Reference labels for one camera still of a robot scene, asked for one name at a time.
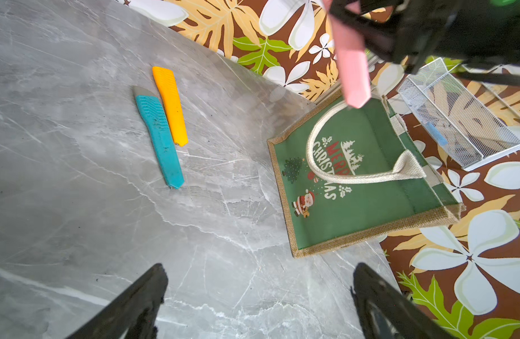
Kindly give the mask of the orange art knife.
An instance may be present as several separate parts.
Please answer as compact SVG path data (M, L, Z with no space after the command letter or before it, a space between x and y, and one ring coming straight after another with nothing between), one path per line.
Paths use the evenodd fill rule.
M173 141L183 147L188 144L189 139L175 75L171 70L159 66L153 67L152 70L155 84L163 100Z

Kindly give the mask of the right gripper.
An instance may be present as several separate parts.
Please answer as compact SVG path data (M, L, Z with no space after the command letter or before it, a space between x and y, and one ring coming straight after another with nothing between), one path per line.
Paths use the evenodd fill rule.
M364 17L389 6L388 21ZM410 73L429 56L476 68L520 66L520 1L333 1L329 13L384 61L406 60Z

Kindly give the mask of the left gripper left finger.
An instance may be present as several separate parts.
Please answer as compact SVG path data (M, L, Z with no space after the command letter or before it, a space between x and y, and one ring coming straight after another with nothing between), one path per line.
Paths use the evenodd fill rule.
M154 264L70 338L157 338L155 321L164 303L168 276Z

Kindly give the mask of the green burlap christmas pouch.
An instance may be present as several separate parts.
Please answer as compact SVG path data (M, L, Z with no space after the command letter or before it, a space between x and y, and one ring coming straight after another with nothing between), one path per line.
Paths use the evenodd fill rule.
M296 258L455 224L464 211L383 97L356 109L335 92L268 149Z

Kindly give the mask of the pink art knife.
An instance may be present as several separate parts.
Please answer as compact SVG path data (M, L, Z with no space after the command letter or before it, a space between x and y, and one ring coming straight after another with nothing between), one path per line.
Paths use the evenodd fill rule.
M336 66L346 103L361 108L370 98L370 76L363 36L328 14L335 44Z

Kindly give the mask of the teal art knife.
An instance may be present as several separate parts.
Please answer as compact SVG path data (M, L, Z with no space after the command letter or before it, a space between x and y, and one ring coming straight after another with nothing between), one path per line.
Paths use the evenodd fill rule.
M132 92L151 137L163 178L169 187L179 189L185 183L185 178L163 106L151 91L143 87L132 86Z

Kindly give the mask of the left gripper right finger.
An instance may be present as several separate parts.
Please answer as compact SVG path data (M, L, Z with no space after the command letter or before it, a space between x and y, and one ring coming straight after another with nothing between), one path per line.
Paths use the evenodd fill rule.
M350 290L366 338L451 338L365 263Z

